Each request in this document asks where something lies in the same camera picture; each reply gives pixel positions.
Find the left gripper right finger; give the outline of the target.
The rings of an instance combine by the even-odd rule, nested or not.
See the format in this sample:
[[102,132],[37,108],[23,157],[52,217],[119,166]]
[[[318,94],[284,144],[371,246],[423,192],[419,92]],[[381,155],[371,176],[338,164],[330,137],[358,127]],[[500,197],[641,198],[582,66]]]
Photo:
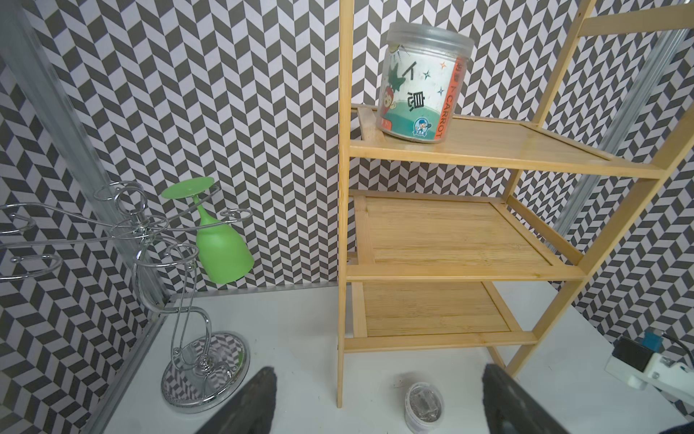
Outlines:
[[483,405],[491,434],[568,434],[499,365],[486,365],[483,375]]

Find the carrot seed jar red label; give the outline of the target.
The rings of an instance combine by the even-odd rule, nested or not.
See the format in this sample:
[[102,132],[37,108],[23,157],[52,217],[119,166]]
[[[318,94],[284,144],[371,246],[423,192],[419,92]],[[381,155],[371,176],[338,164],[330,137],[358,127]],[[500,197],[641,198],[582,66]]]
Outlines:
[[377,127],[408,141],[443,141],[474,40],[430,25],[396,22],[387,43]]

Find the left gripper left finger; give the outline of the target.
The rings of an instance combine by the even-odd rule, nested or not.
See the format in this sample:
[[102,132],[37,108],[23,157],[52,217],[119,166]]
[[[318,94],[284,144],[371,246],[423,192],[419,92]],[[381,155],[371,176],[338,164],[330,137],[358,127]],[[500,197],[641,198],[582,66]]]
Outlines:
[[268,434],[277,406],[275,369],[260,369],[197,434]]

